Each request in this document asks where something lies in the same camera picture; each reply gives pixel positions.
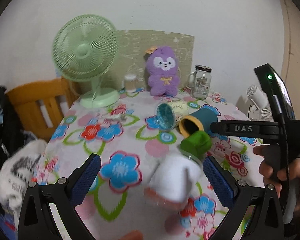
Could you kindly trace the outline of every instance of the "purple plush toy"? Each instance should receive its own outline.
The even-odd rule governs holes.
[[[146,68],[150,74],[148,84],[152,96],[176,96],[180,78],[177,76],[178,60],[168,46],[157,48],[148,58]]]

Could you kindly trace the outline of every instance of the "beige patterned board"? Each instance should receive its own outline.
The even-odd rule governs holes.
[[[145,51],[151,46],[170,46],[179,60],[180,86],[184,87],[191,70],[194,36],[162,31],[129,30],[118,31],[119,51],[111,68],[104,75],[102,86],[121,89],[125,73],[137,75],[138,87],[147,87]]]

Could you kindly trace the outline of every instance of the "metal bolt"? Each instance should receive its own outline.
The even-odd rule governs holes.
[[[66,178],[60,178],[60,179],[58,179],[58,183],[59,183],[59,184],[65,184],[66,181],[67,181]]]
[[[274,190],[274,186],[272,184],[268,184],[268,189]]]
[[[31,182],[29,182],[29,187],[34,187],[35,186],[35,181],[31,181]]]
[[[243,180],[243,179],[239,179],[238,180],[238,184],[242,187],[244,187],[245,185],[247,185],[247,183]]]

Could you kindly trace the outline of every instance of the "human hand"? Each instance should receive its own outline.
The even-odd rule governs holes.
[[[267,147],[267,145],[261,145],[261,146],[254,147],[253,153],[256,155],[262,156],[262,150],[264,149],[264,147]],[[290,163],[289,170],[290,170],[290,174],[289,174],[290,180],[293,180],[295,178],[300,178],[300,159],[296,159],[292,163]],[[263,183],[265,185],[268,183],[273,184],[277,191],[278,197],[280,197],[282,185],[280,183],[272,181],[270,179],[270,177],[272,176],[272,173],[273,173],[273,168],[271,166],[269,166],[268,164],[266,164],[265,161],[262,161],[262,163],[259,166],[259,172],[261,175],[263,175]],[[279,180],[286,180],[287,179],[286,169],[284,168],[284,169],[281,169],[280,171],[278,171],[277,177]],[[296,208],[294,211],[295,211],[296,215],[300,214],[300,196],[299,196],[299,199],[297,200],[297,205],[296,205]]]
[[[143,235],[140,231],[135,230],[135,231],[131,231],[130,233],[120,238],[119,240],[143,240]]]

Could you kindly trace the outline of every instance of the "wooden chair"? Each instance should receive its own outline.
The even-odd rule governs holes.
[[[71,92],[69,81],[64,78],[28,83],[10,90],[7,95],[24,129],[46,141],[50,140],[64,117],[56,97],[65,96],[69,108],[78,99]],[[47,108],[53,127],[47,126],[39,100],[42,100]]]

